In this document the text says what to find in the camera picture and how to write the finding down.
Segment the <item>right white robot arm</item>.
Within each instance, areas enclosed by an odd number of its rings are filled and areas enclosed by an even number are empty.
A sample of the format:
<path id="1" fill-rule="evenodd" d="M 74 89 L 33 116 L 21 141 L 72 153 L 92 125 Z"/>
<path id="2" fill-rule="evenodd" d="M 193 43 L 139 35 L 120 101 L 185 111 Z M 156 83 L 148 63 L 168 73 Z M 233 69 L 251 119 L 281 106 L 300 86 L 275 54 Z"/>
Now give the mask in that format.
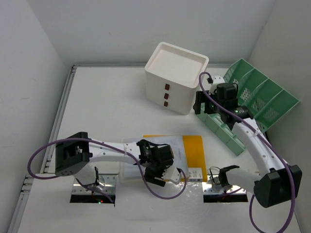
<path id="1" fill-rule="evenodd" d="M 222 122 L 245 145 L 259 170 L 258 175 L 251 176 L 238 165 L 223 167 L 216 186 L 238 185 L 251 192 L 264 208 L 294 200 L 298 196 L 302 170 L 277 155 L 260 131 L 253 113 L 238 102 L 237 95 L 238 89 L 231 83 L 219 83 L 195 94 L 195 114 L 219 114 Z"/>

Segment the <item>white three-drawer organizer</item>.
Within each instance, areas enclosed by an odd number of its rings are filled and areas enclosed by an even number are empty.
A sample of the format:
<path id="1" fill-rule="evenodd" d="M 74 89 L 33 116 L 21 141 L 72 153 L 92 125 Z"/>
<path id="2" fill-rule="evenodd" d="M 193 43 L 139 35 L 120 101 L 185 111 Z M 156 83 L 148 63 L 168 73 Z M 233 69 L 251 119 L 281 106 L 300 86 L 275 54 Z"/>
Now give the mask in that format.
<path id="1" fill-rule="evenodd" d="M 158 44 L 145 65 L 147 99 L 181 115 L 192 109 L 205 55 L 166 43 Z"/>

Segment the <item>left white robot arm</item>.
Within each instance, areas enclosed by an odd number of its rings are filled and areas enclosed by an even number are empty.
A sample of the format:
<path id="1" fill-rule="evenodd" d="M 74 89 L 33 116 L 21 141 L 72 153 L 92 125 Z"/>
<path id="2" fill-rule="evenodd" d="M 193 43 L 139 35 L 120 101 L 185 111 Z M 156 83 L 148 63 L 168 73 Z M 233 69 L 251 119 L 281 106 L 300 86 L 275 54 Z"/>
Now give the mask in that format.
<path id="1" fill-rule="evenodd" d="M 95 162 L 120 162 L 140 166 L 145 180 L 164 187 L 166 181 L 179 182 L 180 171 L 173 165 L 170 145 L 145 139 L 130 143 L 105 143 L 76 133 L 55 146 L 55 174 L 73 176 L 82 185 L 99 186 Z"/>

